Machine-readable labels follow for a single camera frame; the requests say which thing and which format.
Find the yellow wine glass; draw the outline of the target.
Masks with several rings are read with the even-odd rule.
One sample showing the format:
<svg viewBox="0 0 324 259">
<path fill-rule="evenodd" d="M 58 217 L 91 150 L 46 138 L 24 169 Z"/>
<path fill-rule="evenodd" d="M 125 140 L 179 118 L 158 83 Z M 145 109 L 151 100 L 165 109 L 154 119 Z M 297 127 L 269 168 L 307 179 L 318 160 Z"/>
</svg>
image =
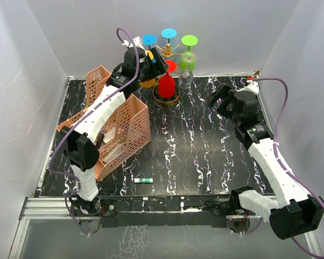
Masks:
<svg viewBox="0 0 324 259">
<path fill-rule="evenodd" d="M 153 54 L 150 50 L 146 50 L 145 51 L 146 55 L 151 59 L 153 60 L 154 57 L 153 57 Z M 144 81 L 144 82 L 140 82 L 139 85 L 143 88 L 150 88 L 152 87 L 154 84 L 156 83 L 156 80 L 155 79 L 151 79 L 151 80 L 148 80 L 148 81 Z"/>
</svg>

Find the red wine glass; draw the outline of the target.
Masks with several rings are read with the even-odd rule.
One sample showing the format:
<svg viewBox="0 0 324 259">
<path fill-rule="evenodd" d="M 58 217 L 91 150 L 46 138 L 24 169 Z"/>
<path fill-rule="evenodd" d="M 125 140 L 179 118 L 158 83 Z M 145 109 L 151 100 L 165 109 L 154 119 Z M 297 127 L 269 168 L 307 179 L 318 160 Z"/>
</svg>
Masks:
<svg viewBox="0 0 324 259">
<path fill-rule="evenodd" d="M 168 70 L 159 81 L 157 93 L 162 98 L 171 98 L 175 94 L 175 82 L 173 77 L 170 75 L 177 68 L 177 64 L 173 60 L 166 60 L 168 64 Z"/>
</svg>

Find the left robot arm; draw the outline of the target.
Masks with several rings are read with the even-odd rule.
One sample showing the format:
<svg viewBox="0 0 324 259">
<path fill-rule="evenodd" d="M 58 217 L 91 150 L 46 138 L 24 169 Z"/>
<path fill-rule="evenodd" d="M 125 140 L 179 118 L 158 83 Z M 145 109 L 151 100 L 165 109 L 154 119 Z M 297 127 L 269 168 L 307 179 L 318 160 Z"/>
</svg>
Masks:
<svg viewBox="0 0 324 259">
<path fill-rule="evenodd" d="M 83 213 L 96 215 L 101 207 L 95 174 L 95 165 L 100 158 L 100 131 L 140 82 L 155 79 L 167 68 L 157 48 L 146 51 L 140 47 L 128 47 L 124 61 L 113 69 L 94 103 L 77 122 L 60 129 L 66 137 L 63 153 L 78 183 L 78 192 L 70 197 L 70 201 Z"/>
</svg>

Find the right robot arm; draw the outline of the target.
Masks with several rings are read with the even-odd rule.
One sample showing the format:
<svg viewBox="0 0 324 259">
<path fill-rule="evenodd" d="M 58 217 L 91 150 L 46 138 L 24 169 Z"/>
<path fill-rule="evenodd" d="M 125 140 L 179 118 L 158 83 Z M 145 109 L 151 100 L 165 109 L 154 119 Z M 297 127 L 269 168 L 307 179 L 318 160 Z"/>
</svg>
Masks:
<svg viewBox="0 0 324 259">
<path fill-rule="evenodd" d="M 274 135 L 259 114 L 259 85 L 251 79 L 247 82 L 240 90 L 221 83 L 207 96 L 206 104 L 211 108 L 220 103 L 217 113 L 233 123 L 236 137 L 259 164 L 276 198 L 245 186 L 231 192 L 230 208 L 236 214 L 249 210 L 259 215 L 282 240 L 314 231 L 324 209 L 314 195 L 289 176 L 290 170 L 280 165 L 283 158 Z"/>
</svg>

